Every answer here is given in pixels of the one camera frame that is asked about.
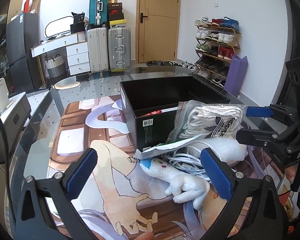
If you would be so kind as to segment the right hand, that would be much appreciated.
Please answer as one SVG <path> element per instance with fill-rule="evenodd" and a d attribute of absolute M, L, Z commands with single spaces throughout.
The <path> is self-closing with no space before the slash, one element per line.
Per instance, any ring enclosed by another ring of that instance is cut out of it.
<path fill-rule="evenodd" d="M 296 169 L 294 166 L 290 166 L 285 169 L 286 178 L 292 183 L 296 174 Z"/>

